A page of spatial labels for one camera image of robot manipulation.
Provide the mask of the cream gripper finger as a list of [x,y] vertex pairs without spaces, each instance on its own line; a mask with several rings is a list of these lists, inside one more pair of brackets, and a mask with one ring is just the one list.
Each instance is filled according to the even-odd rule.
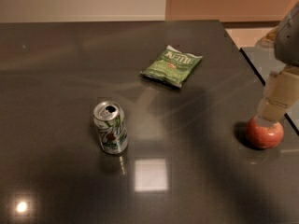
[[258,116],[278,122],[299,99],[299,67],[286,65],[279,72],[271,72],[258,106]]

